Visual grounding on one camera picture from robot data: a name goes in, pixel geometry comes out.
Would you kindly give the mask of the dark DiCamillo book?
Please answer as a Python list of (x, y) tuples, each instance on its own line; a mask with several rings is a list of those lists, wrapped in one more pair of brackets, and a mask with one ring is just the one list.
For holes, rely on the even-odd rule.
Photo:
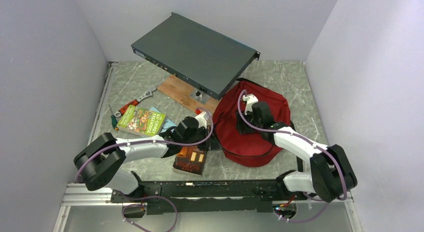
[(183, 147), (176, 155), (172, 168), (177, 172), (202, 176), (206, 154), (206, 150), (201, 150), (197, 146)]

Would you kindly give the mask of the red backpack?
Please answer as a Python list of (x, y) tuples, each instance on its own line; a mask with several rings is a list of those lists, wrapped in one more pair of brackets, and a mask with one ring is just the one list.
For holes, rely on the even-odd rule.
[(247, 167), (268, 164), (282, 149), (262, 139), (258, 131), (241, 134), (237, 130), (237, 100), (246, 89), (259, 101), (269, 105), (277, 122), (291, 125), (291, 111), (287, 99), (249, 79), (239, 78), (238, 83), (221, 98), (213, 113), (214, 135), (222, 146), (225, 157)]

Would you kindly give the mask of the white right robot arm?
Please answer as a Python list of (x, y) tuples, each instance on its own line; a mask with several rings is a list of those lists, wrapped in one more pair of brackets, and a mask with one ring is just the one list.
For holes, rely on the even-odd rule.
[(276, 122), (263, 101), (247, 101), (246, 108), (237, 103), (241, 124), (260, 134), (260, 141), (286, 149), (309, 165), (309, 171), (289, 170), (276, 178), (275, 192), (281, 199), (296, 193), (315, 194), (321, 201), (345, 200), (358, 180), (344, 149), (315, 142), (292, 127)]

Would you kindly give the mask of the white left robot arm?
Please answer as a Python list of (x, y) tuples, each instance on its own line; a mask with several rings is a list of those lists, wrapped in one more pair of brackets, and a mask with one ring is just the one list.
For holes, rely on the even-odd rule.
[(205, 147), (214, 125), (208, 114), (186, 117), (165, 136), (142, 139), (115, 138), (107, 132), (99, 136), (73, 160), (75, 181), (89, 191), (108, 187), (121, 192), (132, 202), (145, 195), (145, 186), (136, 172), (121, 169), (123, 164), (147, 158), (168, 158), (184, 147)]

